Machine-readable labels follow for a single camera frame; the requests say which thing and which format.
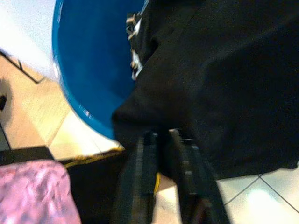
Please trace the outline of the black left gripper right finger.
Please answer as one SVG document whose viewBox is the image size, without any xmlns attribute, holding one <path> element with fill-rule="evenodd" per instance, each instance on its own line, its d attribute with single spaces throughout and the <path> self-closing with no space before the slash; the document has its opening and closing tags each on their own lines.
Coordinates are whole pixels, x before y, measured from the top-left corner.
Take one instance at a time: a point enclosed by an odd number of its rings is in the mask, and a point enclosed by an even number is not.
<svg viewBox="0 0 299 224">
<path fill-rule="evenodd" d="M 169 158 L 172 177 L 178 188 L 180 216 L 184 224 L 228 224 L 217 183 L 200 149 L 176 129 Z"/>
</svg>

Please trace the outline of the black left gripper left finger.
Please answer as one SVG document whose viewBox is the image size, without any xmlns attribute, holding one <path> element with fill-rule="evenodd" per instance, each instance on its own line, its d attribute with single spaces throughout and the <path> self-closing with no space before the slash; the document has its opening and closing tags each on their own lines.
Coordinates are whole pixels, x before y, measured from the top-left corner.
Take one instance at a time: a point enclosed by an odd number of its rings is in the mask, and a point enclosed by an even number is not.
<svg viewBox="0 0 299 224">
<path fill-rule="evenodd" d="M 156 203 L 161 132 L 138 139 L 120 174 L 112 210 L 113 224 L 150 224 Z"/>
</svg>

